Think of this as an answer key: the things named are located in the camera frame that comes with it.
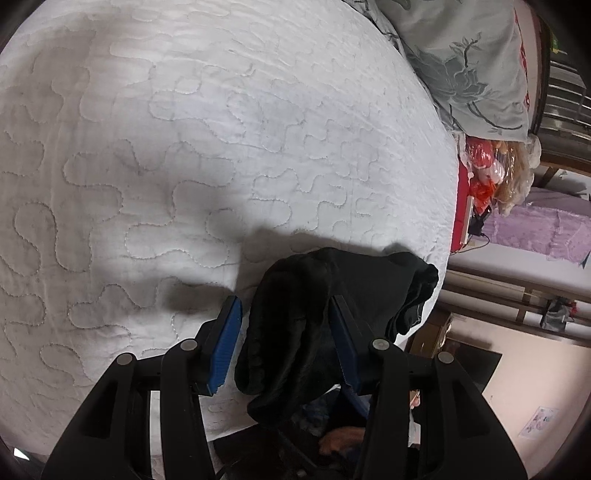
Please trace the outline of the person's left hand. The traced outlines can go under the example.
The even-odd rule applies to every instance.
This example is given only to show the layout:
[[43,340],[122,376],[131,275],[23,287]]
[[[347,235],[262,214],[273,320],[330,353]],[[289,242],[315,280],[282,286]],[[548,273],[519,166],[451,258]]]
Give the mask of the person's left hand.
[[359,427],[343,427],[325,435],[320,441],[322,455],[334,452],[342,453],[363,443],[366,429]]

